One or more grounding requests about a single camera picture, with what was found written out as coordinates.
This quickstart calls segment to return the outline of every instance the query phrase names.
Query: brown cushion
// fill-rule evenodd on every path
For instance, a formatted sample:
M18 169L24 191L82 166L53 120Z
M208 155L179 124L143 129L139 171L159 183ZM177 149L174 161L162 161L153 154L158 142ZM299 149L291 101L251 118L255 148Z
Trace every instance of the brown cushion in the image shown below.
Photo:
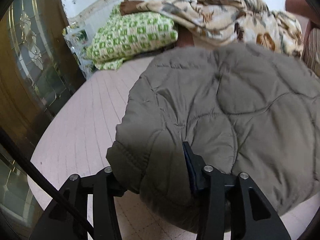
M318 77L320 77L320 29L313 28L308 37L303 61Z

